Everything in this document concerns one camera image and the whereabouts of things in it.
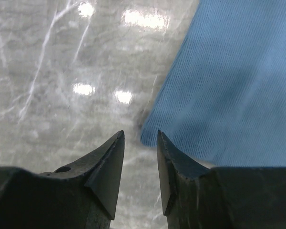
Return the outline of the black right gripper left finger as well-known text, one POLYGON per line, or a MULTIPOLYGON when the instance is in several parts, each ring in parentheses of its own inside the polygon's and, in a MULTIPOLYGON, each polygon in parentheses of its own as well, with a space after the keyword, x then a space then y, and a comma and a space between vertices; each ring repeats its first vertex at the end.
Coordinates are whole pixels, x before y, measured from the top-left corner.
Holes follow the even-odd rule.
POLYGON ((125 149, 124 131, 118 131, 100 147, 79 159, 42 176, 71 179, 80 178, 92 192, 110 220, 115 219, 125 149))

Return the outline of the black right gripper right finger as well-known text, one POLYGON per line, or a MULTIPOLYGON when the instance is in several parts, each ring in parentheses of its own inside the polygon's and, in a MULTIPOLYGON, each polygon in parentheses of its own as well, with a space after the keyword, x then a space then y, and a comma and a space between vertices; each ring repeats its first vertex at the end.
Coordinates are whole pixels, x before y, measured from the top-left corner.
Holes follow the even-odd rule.
POLYGON ((179 150, 162 131, 157 133, 157 163, 163 214, 168 216, 178 195, 177 179, 195 179, 210 169, 179 150))

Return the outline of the teal tank top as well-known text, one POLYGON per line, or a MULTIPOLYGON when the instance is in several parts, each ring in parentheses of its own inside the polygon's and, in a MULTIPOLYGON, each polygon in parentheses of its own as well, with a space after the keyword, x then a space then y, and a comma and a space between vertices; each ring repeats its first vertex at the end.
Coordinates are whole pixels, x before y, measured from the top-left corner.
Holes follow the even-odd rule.
POLYGON ((202 0, 145 120, 218 166, 286 167, 286 0, 202 0))

